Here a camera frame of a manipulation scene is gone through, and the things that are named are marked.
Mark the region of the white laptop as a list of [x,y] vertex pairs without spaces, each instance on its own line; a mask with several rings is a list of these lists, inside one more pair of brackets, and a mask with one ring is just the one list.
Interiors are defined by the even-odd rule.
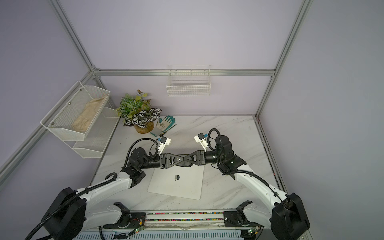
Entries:
[[200,200],[204,176],[203,166],[155,169],[148,192],[191,200]]

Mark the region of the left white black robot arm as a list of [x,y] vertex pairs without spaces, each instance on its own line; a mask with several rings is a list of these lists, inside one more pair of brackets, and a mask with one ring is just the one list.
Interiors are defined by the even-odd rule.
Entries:
[[41,229],[49,233],[46,240],[72,240],[79,233],[103,226],[125,229],[143,221],[135,220],[131,211],[121,202],[112,203],[104,209],[96,205],[109,197],[137,186],[146,176],[145,169],[169,169],[173,166],[191,167],[204,165],[205,151],[195,151],[189,155],[165,154],[165,146],[170,139],[165,137],[154,141],[157,149],[147,153],[144,148],[132,145],[128,151],[122,170],[110,173],[95,185],[73,190],[66,188],[59,192],[41,222],[27,235],[30,240]]

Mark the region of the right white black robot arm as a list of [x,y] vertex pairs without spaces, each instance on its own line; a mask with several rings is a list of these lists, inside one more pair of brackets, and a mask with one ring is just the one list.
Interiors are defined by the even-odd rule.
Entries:
[[289,195],[279,190],[258,176],[246,161],[234,153],[228,136],[221,135],[215,128],[210,130],[212,132],[218,134],[214,147],[211,145],[211,134],[198,134],[197,141],[204,150],[186,156],[170,155],[165,158],[165,166],[215,164],[222,175],[243,184],[266,206],[261,210],[252,201],[246,200],[235,211],[224,213],[226,224],[268,228],[278,240],[299,239],[311,226],[301,198],[295,193]]

